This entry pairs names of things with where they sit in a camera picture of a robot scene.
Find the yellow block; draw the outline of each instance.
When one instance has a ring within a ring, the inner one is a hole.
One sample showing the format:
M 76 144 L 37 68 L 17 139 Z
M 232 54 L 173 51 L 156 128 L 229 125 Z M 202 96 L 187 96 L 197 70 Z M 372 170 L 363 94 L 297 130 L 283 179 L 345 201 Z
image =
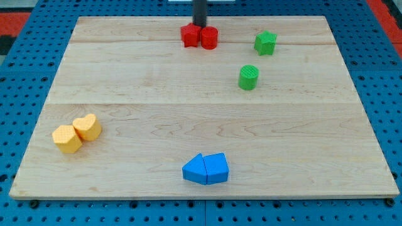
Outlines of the yellow block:
M 87 114 L 83 118 L 76 118 L 73 127 L 77 134 L 86 141 L 95 141 L 102 132 L 102 126 L 94 114 Z
M 53 142 L 63 153 L 75 153 L 82 142 L 73 126 L 59 126 L 52 132 Z

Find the green block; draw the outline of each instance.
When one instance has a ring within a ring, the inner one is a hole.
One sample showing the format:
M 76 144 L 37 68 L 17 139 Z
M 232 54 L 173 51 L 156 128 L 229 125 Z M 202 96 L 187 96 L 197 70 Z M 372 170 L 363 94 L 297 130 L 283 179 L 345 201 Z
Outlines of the green block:
M 277 34 L 263 31 L 256 36 L 254 49 L 258 51 L 258 55 L 272 55 L 274 53 Z
M 258 81 L 258 68 L 252 65 L 245 65 L 240 69 L 239 86 L 244 90 L 256 88 Z

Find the green cylinder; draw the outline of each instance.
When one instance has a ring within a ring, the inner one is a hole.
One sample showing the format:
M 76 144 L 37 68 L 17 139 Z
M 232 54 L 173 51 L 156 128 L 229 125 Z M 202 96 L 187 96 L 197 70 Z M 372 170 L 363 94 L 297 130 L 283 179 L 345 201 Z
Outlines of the green cylinder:
M 240 69 L 239 86 L 244 90 L 256 88 L 258 81 L 258 68 L 252 65 L 245 65 Z

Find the red cylinder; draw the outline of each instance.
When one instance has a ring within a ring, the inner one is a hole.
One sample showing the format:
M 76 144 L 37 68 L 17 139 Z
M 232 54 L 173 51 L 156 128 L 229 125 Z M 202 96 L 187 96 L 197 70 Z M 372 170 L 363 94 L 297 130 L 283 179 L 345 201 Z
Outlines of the red cylinder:
M 218 45 L 218 29 L 208 26 L 201 30 L 201 46 L 213 50 Z

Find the blue pegboard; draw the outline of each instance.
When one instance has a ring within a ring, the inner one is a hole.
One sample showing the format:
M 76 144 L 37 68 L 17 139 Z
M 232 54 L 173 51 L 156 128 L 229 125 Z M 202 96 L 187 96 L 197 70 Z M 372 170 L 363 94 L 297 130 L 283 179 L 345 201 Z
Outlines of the blue pegboard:
M 19 202 L 8 191 L 78 16 L 190 16 L 166 0 L 39 0 L 0 68 L 0 225 L 401 225 L 402 199 Z M 363 0 L 210 5 L 211 16 L 324 15 L 402 185 L 402 62 Z

